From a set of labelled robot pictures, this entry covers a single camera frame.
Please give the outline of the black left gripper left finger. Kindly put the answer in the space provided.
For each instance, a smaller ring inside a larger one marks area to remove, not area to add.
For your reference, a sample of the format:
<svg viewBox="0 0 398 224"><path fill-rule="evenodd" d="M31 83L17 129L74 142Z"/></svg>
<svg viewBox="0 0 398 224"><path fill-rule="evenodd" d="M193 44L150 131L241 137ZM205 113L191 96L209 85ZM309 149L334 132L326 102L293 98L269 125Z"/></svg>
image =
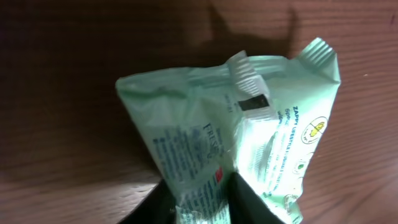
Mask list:
<svg viewBox="0 0 398 224"><path fill-rule="evenodd" d="M165 180L161 180L118 224L174 224L175 219L175 199Z"/></svg>

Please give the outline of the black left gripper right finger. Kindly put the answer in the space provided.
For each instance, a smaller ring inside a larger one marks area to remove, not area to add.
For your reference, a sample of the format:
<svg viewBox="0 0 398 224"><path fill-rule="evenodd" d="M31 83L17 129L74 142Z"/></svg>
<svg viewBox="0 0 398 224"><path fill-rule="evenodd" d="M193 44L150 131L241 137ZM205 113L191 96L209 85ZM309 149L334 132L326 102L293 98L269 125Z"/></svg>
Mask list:
<svg viewBox="0 0 398 224"><path fill-rule="evenodd" d="M228 204L232 224L284 224L236 172L228 181Z"/></svg>

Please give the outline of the mint green wipes packet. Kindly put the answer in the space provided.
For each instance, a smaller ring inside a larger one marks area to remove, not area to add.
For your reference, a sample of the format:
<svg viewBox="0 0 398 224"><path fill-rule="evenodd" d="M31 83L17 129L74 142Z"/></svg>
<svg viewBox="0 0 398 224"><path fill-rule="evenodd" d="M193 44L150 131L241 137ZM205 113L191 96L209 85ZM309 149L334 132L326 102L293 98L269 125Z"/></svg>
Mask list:
<svg viewBox="0 0 398 224"><path fill-rule="evenodd" d="M176 199L177 223L231 223L239 174L283 223L297 199L341 83L322 39L293 59L239 52L215 67L120 78L116 91Z"/></svg>

